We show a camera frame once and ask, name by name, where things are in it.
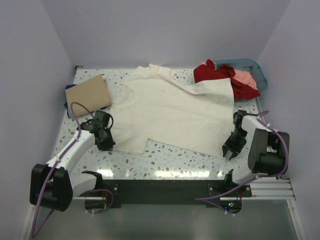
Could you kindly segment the cream white t-shirt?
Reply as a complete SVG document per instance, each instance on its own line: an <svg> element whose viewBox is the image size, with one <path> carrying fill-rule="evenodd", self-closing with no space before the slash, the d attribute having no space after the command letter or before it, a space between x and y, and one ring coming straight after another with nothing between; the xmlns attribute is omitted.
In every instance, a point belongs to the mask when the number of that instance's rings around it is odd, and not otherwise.
<svg viewBox="0 0 320 240"><path fill-rule="evenodd" d="M114 150L142 154L152 140L223 157L232 131L234 94L229 78L183 85L158 65L138 67L119 87L110 114Z"/></svg>

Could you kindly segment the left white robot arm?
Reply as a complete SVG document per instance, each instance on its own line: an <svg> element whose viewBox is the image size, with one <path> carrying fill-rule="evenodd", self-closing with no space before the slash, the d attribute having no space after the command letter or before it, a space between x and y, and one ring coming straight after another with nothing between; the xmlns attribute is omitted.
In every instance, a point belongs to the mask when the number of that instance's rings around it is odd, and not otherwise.
<svg viewBox="0 0 320 240"><path fill-rule="evenodd" d="M85 153L96 146L111 151L116 144L111 134L113 117L96 111L93 118L79 123L67 145L45 164L36 164L31 171L29 202L34 206L64 212L72 200L83 194L99 196L104 190L103 177L95 171L83 171L80 179L70 174Z"/></svg>

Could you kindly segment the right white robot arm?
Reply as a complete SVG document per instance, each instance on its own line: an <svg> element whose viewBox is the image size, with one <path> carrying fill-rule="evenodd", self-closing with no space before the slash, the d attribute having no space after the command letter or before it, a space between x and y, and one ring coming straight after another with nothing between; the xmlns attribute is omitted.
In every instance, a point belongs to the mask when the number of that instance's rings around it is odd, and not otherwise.
<svg viewBox="0 0 320 240"><path fill-rule="evenodd" d="M235 196L243 186L258 178L278 177L288 169L290 135L265 123L262 117L267 113L238 110L233 114L234 129L222 146L223 156L230 153L229 159L234 159L247 144L247 138L252 140L247 165L230 170L224 177L220 189L227 196Z"/></svg>

